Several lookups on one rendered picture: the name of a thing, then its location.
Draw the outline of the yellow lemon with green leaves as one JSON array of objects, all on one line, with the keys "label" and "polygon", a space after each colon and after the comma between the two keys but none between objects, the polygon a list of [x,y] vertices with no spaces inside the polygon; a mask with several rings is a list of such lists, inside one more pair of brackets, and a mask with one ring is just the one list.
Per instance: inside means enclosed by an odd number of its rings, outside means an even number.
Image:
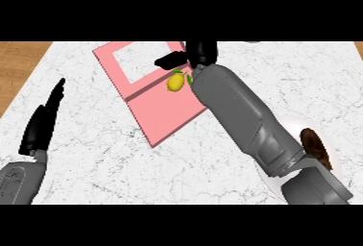
[{"label": "yellow lemon with green leaves", "polygon": [[173,74],[167,79],[167,90],[177,92],[184,84],[192,84],[193,78],[187,72],[183,72],[180,69],[173,70]]}]

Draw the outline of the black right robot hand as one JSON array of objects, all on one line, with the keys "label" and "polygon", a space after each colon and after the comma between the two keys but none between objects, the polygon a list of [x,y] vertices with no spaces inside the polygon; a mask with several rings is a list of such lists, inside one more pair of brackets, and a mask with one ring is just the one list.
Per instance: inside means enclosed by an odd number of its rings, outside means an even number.
[{"label": "black right robot hand", "polygon": [[215,41],[187,41],[186,50],[174,51],[155,60],[155,66],[170,70],[189,63],[192,68],[210,66],[217,62],[218,49]]}]

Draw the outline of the brown food item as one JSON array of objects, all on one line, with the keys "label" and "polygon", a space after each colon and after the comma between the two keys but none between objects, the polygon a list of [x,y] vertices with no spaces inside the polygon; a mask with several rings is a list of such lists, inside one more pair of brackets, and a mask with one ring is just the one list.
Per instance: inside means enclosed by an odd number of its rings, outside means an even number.
[{"label": "brown food item", "polygon": [[328,170],[332,170],[332,164],[329,161],[328,151],[320,140],[316,131],[311,128],[304,128],[301,130],[301,142],[305,149],[305,153],[316,157],[322,165]]}]

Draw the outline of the pink cardboard box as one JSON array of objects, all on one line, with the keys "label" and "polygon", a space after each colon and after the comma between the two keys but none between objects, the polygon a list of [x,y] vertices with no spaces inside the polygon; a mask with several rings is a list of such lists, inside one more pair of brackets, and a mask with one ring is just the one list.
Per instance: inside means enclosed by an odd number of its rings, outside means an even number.
[{"label": "pink cardboard box", "polygon": [[155,59],[183,50],[181,41],[111,41],[93,50],[152,147],[205,111],[189,85],[167,90],[173,72],[155,66]]}]

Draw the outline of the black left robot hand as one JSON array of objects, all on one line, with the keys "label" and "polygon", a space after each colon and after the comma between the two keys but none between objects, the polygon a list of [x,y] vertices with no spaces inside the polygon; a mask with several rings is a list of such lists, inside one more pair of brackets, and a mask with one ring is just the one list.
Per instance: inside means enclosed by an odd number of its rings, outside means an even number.
[{"label": "black left robot hand", "polygon": [[21,155],[29,156],[37,150],[49,150],[55,132],[56,113],[63,98],[63,84],[65,79],[60,79],[55,85],[47,103],[40,105],[32,113],[18,148]]}]

